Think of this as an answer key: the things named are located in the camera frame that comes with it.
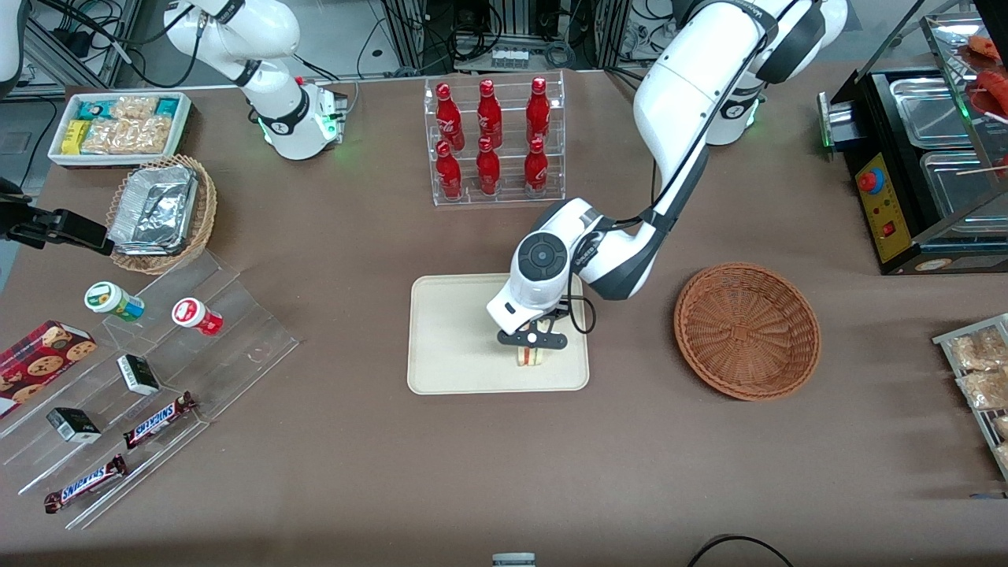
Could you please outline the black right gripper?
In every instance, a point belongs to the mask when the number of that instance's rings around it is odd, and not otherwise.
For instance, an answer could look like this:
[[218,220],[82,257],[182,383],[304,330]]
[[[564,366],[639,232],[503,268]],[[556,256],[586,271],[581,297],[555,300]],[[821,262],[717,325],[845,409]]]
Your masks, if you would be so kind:
[[[1,180],[2,240],[32,244],[35,249],[43,249],[47,243],[71,244],[103,256],[112,254],[115,242],[108,238],[108,229],[104,225],[69,209],[44,211],[31,208],[30,203],[32,198],[26,196],[18,184],[7,179]],[[35,238],[13,232],[17,225],[30,221]]]

